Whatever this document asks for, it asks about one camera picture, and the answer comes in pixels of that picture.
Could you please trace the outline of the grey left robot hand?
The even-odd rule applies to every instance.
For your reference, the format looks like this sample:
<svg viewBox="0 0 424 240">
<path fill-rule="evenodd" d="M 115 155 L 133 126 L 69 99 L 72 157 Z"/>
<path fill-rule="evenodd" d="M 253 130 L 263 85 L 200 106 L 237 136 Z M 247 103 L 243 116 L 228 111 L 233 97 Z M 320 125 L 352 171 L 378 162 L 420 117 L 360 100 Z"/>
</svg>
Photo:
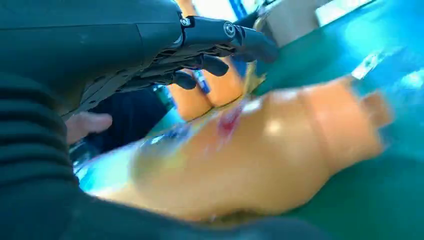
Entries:
<svg viewBox="0 0 424 240">
<path fill-rule="evenodd" d="M 184 17 L 173 0 L 0 3 L 0 237 L 3 240 L 326 240 L 272 217 L 211 229 L 85 193 L 64 119 L 125 87 L 179 83 L 181 69 L 222 76 L 222 57 L 278 58 L 260 32 Z"/>
</svg>

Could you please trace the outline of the person's right hand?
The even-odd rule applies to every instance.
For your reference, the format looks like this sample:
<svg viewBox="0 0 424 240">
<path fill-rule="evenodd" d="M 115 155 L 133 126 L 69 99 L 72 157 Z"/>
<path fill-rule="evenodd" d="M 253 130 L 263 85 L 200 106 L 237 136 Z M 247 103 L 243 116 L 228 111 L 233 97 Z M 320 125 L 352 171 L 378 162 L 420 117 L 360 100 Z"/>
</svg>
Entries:
<svg viewBox="0 0 424 240">
<path fill-rule="evenodd" d="M 109 114 L 80 112 L 65 121 L 66 141 L 72 145 L 91 133 L 101 133 L 107 130 L 112 123 L 113 118 Z"/>
</svg>

